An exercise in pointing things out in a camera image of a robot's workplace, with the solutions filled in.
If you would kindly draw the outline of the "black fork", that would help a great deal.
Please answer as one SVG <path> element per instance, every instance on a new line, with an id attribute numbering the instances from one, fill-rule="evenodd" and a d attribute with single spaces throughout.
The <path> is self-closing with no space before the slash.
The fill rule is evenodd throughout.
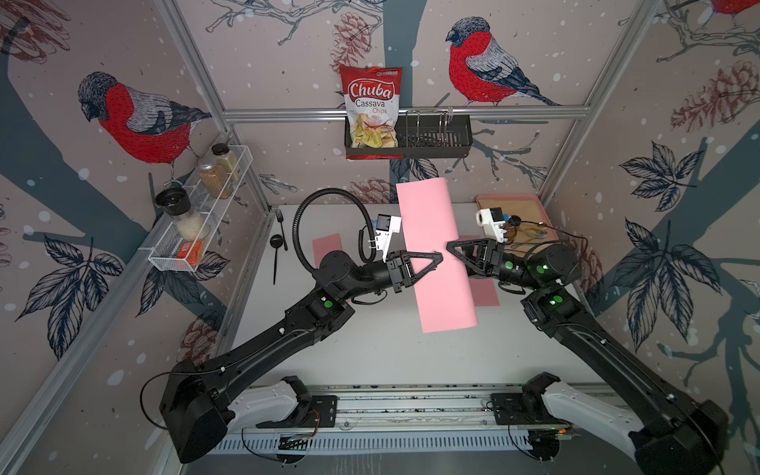
<path id="1" fill-rule="evenodd" d="M 280 235 L 283 239 L 283 249 L 285 251 L 289 251 L 289 245 L 288 245 L 286 232 L 285 232 L 285 225 L 284 225 L 284 215 L 279 208 L 275 210 L 275 218 L 276 218 L 277 223 L 279 223 Z"/>

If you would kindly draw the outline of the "black lid rice jar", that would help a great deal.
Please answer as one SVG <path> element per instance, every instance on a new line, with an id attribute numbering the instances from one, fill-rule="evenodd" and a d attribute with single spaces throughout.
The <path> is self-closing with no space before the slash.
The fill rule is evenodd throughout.
<path id="1" fill-rule="evenodd" d="M 170 187 L 156 195 L 156 205 L 173 221 L 178 235 L 184 241 L 203 241 L 209 236 L 206 219 L 192 204 L 182 187 Z"/>

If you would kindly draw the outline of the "clear acrylic wall shelf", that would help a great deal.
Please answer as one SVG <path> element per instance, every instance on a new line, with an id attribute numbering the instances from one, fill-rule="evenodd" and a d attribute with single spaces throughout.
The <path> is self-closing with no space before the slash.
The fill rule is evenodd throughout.
<path id="1" fill-rule="evenodd" d="M 161 272 L 188 272 L 195 274 L 196 277 L 200 277 L 203 271 L 214 271 L 217 269 L 217 265 L 215 265 L 208 256 L 209 249 L 213 243 L 219 239 L 219 229 L 222 225 L 223 219 L 226 217 L 229 207 L 235 202 L 235 196 L 241 191 L 241 188 L 243 188 L 243 184 L 245 184 L 245 180 L 251 171 L 251 162 L 253 161 L 251 152 L 246 146 L 234 146 L 233 144 L 228 144 L 228 146 L 239 159 L 237 167 L 239 168 L 239 174 L 241 174 L 241 179 L 239 181 L 233 181 L 228 174 L 228 184 L 232 192 L 229 199 L 222 200 L 210 197 L 200 179 L 199 166 L 195 172 L 195 176 L 187 179 L 184 184 L 179 185 L 174 183 L 165 188 L 184 188 L 194 207 L 205 217 L 206 223 L 210 228 L 210 233 L 209 236 L 203 240 L 204 249 L 202 258 L 195 267 L 190 267 L 185 261 L 176 258 L 180 245 L 185 243 L 185 241 L 178 235 L 172 219 L 164 213 L 160 207 L 158 207 L 158 209 L 168 217 L 169 225 L 161 233 L 158 243 L 152 248 L 148 255 L 148 261 L 154 266 L 154 268 L 156 268 L 156 270 Z M 205 158 L 201 159 L 200 163 L 203 162 L 215 162 L 215 156 L 213 156 L 211 150 L 207 153 Z"/>

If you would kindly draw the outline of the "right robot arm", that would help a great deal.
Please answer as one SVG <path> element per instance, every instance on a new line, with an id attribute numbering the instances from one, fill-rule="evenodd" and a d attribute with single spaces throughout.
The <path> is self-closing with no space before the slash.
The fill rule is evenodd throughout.
<path id="1" fill-rule="evenodd" d="M 567 284 L 580 274 L 573 247 L 549 241 L 518 256 L 494 239 L 466 239 L 450 241 L 446 249 L 470 276 L 524 290 L 522 307 L 528 320 L 581 358 L 627 404 L 626 410 L 619 410 L 542 374 L 524 391 L 538 395 L 552 417 L 607 441 L 644 474 L 710 474 L 724 468 L 724 410 L 710 400 L 695 401 L 658 376 L 567 291 Z"/>

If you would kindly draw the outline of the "black ladle spoon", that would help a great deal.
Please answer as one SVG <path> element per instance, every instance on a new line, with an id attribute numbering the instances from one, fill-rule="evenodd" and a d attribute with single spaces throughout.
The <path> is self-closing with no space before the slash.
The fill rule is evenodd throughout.
<path id="1" fill-rule="evenodd" d="M 273 265 L 272 265 L 272 284 L 275 285 L 277 281 L 277 271 L 278 271 L 278 254 L 281 249 L 285 248 L 286 241 L 283 235 L 275 234 L 270 238 L 269 245 L 274 250 Z"/>

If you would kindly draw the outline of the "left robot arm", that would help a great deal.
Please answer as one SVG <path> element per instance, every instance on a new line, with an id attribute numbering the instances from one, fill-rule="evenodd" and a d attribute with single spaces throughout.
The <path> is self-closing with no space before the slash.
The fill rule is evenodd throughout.
<path id="1" fill-rule="evenodd" d="M 350 300 L 415 286 L 443 262 L 441 253 L 395 251 L 386 261 L 357 265 L 344 251 L 326 255 L 313 271 L 314 289 L 283 319 L 229 352 L 168 373 L 160 413 L 182 463 L 209 453 L 235 419 L 233 403 L 247 387 L 297 352 L 337 332 L 354 314 Z"/>

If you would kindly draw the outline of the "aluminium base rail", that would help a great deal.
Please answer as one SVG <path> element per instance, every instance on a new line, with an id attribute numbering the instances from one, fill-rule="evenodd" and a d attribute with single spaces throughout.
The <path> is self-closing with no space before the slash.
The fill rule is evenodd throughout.
<path id="1" fill-rule="evenodd" d="M 312 396 L 338 396 L 334 427 L 341 431 L 464 431 L 465 429 L 564 429 L 552 426 L 497 426 L 487 407 L 492 393 L 527 393 L 528 389 L 510 384 L 476 385 L 380 385 L 380 386 L 305 386 L 300 382 L 278 382 L 271 386 L 249 387 L 235 399 L 235 419 L 227 435 L 244 429 L 253 431 L 310 431 L 257 429 L 262 422 L 279 422 L 288 417 L 300 401 Z M 605 385 L 572 387 L 555 382 L 540 396 L 546 409 L 568 428 L 589 428 L 591 421 L 607 416 L 611 422 L 629 424 L 633 414 L 617 394 Z"/>

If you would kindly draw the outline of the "spice jar dark lid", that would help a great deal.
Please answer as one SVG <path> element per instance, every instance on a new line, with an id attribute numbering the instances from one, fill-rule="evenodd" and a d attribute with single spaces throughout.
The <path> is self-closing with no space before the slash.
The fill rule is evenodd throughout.
<path id="1" fill-rule="evenodd" d="M 233 181 L 239 181 L 241 174 L 239 174 L 239 159 L 235 153 L 230 149 L 227 144 L 218 142 L 211 148 L 213 156 L 215 156 L 215 162 L 218 166 L 221 166 L 227 172 Z"/>

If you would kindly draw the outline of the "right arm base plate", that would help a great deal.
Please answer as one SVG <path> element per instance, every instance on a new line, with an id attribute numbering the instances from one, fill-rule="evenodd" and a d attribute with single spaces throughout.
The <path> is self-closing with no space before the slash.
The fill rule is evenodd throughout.
<path id="1" fill-rule="evenodd" d="M 540 396 L 527 393 L 492 393 L 487 407 L 497 426 L 552 426 L 567 428 L 568 423 L 548 412 Z"/>

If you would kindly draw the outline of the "Chuba cassava chips bag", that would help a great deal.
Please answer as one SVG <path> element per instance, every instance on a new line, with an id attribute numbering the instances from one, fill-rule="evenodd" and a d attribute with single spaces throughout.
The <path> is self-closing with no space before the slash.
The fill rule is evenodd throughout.
<path id="1" fill-rule="evenodd" d="M 348 121 L 346 154 L 383 158 L 380 150 L 396 152 L 403 69 L 341 65 L 338 72 Z"/>

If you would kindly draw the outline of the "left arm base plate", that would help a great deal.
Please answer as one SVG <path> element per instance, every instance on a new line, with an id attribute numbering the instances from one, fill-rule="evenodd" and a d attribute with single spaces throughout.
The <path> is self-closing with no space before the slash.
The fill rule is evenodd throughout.
<path id="1" fill-rule="evenodd" d="M 295 410 L 279 422 L 262 422 L 257 429 L 322 429 L 333 428 L 338 413 L 338 396 L 312 396 L 309 402 L 300 401 Z"/>

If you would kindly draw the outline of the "small red packet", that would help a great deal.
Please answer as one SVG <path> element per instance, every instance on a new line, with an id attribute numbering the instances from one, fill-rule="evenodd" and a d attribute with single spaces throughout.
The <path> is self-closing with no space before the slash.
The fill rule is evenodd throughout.
<path id="1" fill-rule="evenodd" d="M 202 258 L 203 249 L 203 241 L 186 241 L 180 245 L 176 258 L 185 261 L 190 267 L 195 267 Z"/>

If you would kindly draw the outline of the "spice jar silver lid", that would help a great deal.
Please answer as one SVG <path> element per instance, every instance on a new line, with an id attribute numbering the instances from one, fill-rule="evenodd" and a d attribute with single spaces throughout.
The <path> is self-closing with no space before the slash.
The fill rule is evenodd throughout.
<path id="1" fill-rule="evenodd" d="M 228 174 L 220 164 L 209 161 L 200 163 L 199 176 L 211 198 L 226 200 L 231 197 Z"/>

